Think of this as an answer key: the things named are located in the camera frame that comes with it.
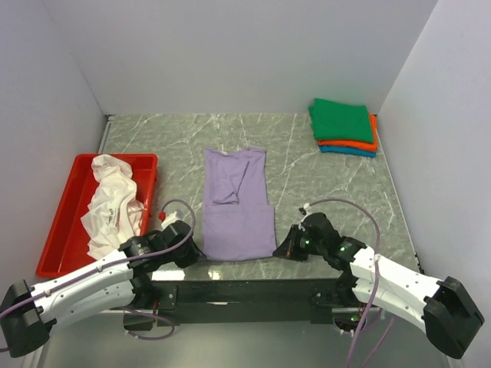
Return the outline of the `purple t shirt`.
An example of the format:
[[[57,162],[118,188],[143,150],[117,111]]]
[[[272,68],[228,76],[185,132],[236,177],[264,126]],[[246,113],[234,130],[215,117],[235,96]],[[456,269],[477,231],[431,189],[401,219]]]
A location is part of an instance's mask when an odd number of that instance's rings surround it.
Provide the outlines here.
[[[269,204],[266,151],[206,148],[203,251],[213,261],[269,258],[276,249],[275,208]]]

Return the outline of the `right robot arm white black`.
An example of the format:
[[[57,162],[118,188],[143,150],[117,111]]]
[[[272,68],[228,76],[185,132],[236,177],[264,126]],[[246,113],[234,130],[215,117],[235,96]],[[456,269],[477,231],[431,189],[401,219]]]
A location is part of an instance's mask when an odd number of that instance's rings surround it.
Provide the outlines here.
[[[274,251],[277,258],[306,261],[319,255],[341,272],[333,290],[319,292],[334,307],[373,304],[421,329],[441,352],[460,359],[485,320],[464,285],[412,271],[355,238],[341,236],[325,214],[306,215]]]

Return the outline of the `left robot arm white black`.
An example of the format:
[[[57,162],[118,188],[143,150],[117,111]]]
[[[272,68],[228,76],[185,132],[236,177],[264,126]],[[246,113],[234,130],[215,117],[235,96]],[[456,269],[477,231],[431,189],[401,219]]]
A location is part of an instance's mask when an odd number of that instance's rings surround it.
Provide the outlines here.
[[[153,306],[160,293],[149,274],[161,265],[196,263],[200,252],[192,225],[182,220],[135,236],[109,255],[62,277],[34,286],[12,284],[1,302],[1,331],[13,358],[48,342],[62,327],[112,308]]]

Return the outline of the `black base beam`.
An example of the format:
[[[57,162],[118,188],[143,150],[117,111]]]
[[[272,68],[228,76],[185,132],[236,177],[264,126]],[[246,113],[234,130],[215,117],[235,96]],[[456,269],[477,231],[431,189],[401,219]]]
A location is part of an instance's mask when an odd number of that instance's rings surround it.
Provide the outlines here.
[[[333,318],[359,311],[361,302],[327,279],[250,281],[153,281],[130,305],[155,310],[177,325],[308,321],[332,324]]]

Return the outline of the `white t shirt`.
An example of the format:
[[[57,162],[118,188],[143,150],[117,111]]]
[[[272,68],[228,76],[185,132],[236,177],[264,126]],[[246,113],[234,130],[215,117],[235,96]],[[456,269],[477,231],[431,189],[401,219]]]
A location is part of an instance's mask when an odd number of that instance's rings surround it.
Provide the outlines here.
[[[89,236],[87,255],[100,260],[140,234],[144,206],[130,164],[103,154],[93,158],[91,168],[97,188],[81,224]]]

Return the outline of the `red plastic bin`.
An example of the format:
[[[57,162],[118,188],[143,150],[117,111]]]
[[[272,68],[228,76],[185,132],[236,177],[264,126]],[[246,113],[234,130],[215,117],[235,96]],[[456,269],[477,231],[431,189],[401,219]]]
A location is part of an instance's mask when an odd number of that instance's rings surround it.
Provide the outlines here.
[[[40,278],[58,278],[94,261],[87,255],[89,236],[81,223],[81,216],[97,188],[91,163],[94,154],[81,154],[74,159],[58,209],[36,269]],[[137,184],[136,199],[143,203],[141,231],[149,225],[153,191],[157,181],[157,155],[116,154],[116,158],[130,164]]]

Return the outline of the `orange folded t shirt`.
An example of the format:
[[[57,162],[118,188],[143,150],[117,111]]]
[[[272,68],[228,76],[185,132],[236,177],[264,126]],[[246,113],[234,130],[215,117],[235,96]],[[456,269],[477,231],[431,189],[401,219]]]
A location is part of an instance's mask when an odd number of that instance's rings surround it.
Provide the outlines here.
[[[321,146],[340,146],[340,147],[350,147],[359,150],[365,150],[368,152],[375,152],[377,150],[377,119],[376,116],[370,115],[370,125],[373,142],[367,143],[358,140],[318,140],[318,145]]]

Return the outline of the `blue folded t shirt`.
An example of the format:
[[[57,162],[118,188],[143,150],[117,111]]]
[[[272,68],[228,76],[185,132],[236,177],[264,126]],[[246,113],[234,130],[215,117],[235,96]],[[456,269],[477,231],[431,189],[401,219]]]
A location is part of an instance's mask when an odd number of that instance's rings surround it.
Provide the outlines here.
[[[353,156],[362,156],[368,158],[374,158],[377,153],[371,152],[363,149],[347,147],[347,146],[318,146],[321,153],[340,153]]]

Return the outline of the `green folded t shirt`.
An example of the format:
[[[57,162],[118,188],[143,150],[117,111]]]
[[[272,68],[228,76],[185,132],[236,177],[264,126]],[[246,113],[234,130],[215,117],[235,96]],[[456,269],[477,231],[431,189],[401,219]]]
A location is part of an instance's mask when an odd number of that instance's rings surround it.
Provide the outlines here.
[[[358,140],[372,143],[370,114],[365,105],[315,98],[308,107],[316,140]]]

